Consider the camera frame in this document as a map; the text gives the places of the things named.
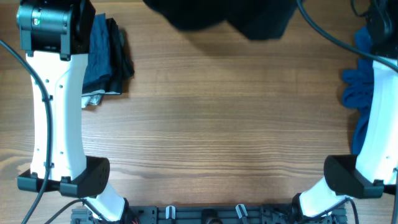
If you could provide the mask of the black polo shirt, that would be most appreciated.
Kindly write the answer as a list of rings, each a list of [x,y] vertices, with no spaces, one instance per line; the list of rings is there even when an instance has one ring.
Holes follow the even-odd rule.
[[[144,0],[180,31],[226,21],[249,40],[283,36],[297,3],[291,0]]]

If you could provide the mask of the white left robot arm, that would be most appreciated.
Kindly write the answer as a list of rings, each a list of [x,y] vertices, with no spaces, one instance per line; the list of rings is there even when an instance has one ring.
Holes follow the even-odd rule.
[[[126,223],[127,200],[108,182],[110,164],[87,156],[81,93],[95,9],[89,1],[21,1],[21,48],[33,75],[35,145],[19,189],[81,199],[103,222]]]

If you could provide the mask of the blue polo shirt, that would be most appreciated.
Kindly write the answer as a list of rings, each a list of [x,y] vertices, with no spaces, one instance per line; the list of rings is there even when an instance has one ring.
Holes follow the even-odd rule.
[[[343,106],[349,109],[356,109],[359,112],[358,122],[356,123],[351,143],[351,153],[359,154],[368,130],[373,100],[373,61],[366,58],[359,59],[356,69],[343,71],[342,80],[348,85],[343,91]]]

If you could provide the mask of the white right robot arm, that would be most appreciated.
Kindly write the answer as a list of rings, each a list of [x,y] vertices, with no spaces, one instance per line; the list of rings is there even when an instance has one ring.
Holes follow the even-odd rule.
[[[323,178],[296,196],[302,222],[331,213],[353,198],[397,195],[397,1],[371,1],[362,15],[365,43],[346,44],[298,9],[308,24],[329,41],[362,56],[356,70],[346,70],[349,87],[343,100],[361,113],[348,155],[328,156]]]

